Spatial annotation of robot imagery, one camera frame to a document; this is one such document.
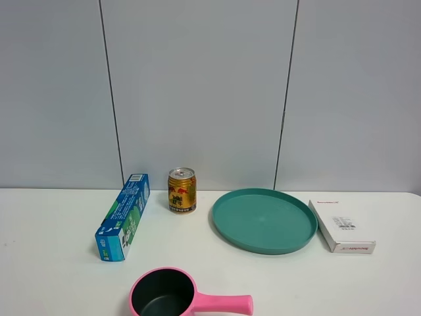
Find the gold energy drink can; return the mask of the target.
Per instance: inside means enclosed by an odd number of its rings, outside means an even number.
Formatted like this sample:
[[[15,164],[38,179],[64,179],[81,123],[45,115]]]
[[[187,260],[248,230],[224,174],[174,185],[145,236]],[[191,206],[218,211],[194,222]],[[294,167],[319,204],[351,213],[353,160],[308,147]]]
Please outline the gold energy drink can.
[[[197,179],[193,169],[180,167],[168,173],[168,206],[177,214],[188,214],[196,209]]]

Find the teal round plate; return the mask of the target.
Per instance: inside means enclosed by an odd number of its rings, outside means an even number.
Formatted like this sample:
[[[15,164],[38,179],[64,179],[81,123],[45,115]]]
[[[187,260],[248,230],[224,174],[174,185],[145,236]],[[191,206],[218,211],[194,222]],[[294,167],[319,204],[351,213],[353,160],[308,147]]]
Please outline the teal round plate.
[[[214,203],[211,216],[229,243],[265,255],[298,251],[318,230],[318,219],[309,206],[289,194],[263,188],[224,194]]]

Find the blue Darlie toothpaste box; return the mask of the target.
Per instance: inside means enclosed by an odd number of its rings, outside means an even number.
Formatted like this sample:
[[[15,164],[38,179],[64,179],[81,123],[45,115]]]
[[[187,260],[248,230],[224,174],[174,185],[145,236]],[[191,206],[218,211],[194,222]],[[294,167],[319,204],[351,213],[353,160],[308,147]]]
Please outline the blue Darlie toothpaste box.
[[[147,174],[132,174],[95,233],[103,261],[127,258],[150,195]]]

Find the white cardboard box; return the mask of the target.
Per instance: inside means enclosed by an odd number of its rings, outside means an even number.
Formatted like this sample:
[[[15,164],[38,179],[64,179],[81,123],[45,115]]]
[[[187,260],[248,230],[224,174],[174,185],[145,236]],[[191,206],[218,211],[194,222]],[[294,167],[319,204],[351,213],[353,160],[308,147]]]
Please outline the white cardboard box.
[[[332,253],[372,254],[376,239],[367,225],[351,214],[341,201],[311,199],[310,209],[318,219],[319,229]]]

